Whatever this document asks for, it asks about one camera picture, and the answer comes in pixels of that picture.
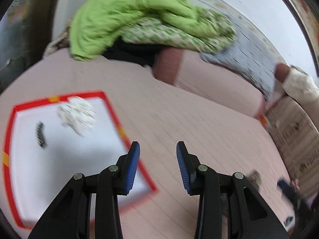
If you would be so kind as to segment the white cherry print scrunchie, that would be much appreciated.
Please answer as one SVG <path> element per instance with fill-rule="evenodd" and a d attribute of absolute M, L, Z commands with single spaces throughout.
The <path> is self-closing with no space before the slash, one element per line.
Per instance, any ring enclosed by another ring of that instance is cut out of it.
<path fill-rule="evenodd" d="M 58 116 L 63 126 L 71 127 L 76 134 L 85 136 L 93 129 L 96 112 L 91 103 L 81 97 L 72 96 L 58 106 Z"/>

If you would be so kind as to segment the black leaf hair clip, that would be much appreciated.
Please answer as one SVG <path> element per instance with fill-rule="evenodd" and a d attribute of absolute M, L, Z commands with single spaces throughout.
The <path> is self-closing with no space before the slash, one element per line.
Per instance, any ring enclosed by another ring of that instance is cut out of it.
<path fill-rule="evenodd" d="M 42 149 L 46 148 L 47 144 L 46 144 L 46 139 L 45 139 L 45 135 L 44 135 L 44 123 L 42 123 L 42 122 L 39 122 L 36 125 L 36 137 L 37 137 L 38 145 Z"/>

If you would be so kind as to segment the red tray with white base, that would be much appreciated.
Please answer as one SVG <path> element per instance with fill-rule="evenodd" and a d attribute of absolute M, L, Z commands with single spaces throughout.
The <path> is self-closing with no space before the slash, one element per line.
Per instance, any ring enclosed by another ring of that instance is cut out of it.
<path fill-rule="evenodd" d="M 58 117 L 70 94 L 15 105 L 3 144 L 3 176 L 14 222 L 31 229 L 71 176 L 97 174 L 128 152 L 131 142 L 106 94 L 82 92 L 96 112 L 93 129 L 80 136 Z M 36 125 L 44 123 L 46 148 L 37 142 Z"/>

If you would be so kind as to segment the patterned bed headboard side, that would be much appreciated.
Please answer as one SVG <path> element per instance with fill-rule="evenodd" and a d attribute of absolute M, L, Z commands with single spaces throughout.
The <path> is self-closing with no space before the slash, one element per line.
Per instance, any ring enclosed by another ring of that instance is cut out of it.
<path fill-rule="evenodd" d="M 318 129 L 291 97 L 278 100 L 259 121 L 272 137 L 292 181 L 306 199 L 318 192 Z"/>

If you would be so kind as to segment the pink bolster with maroon ends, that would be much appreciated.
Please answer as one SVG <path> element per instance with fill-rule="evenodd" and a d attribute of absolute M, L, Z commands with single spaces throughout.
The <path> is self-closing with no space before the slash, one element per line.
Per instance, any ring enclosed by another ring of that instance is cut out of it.
<path fill-rule="evenodd" d="M 164 48 L 156 56 L 154 77 L 164 83 L 204 97 L 247 116 L 258 118 L 263 94 L 239 75 L 203 61 L 191 50 Z"/>

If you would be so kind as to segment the grey quilted pillow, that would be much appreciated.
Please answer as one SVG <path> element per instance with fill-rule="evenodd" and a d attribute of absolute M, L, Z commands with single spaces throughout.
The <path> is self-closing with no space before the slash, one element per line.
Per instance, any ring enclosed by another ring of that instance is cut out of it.
<path fill-rule="evenodd" d="M 251 30 L 235 18 L 231 21 L 237 33 L 235 41 L 224 50 L 201 53 L 201 58 L 236 73 L 270 100 L 275 88 L 276 58 Z"/>

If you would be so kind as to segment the green white patterned blanket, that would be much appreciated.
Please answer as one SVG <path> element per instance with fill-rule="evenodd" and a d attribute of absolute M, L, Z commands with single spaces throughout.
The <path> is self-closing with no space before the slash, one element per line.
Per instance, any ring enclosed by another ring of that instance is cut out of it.
<path fill-rule="evenodd" d="M 152 16 L 126 26 L 121 38 L 131 44 L 166 45 L 197 52 L 222 51 L 234 43 L 236 30 L 230 19 L 215 10 L 196 7 L 193 23 L 178 19 L 172 24 Z"/>

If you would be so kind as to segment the bright green quilt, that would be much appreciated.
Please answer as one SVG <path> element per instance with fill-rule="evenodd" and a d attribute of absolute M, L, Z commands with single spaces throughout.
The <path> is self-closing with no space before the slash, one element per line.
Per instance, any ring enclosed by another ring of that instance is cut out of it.
<path fill-rule="evenodd" d="M 193 23 L 197 13 L 188 0 L 87 0 L 70 27 L 70 53 L 77 61 L 91 60 L 110 48 L 127 25 L 152 16 L 170 24 L 180 18 Z"/>

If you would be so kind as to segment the wooden glass panel door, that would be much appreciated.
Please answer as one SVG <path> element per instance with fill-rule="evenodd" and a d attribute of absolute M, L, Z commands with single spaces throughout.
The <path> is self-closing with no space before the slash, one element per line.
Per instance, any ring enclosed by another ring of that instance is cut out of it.
<path fill-rule="evenodd" d="M 1 10 L 1 92 L 41 60 L 57 0 L 9 0 Z"/>

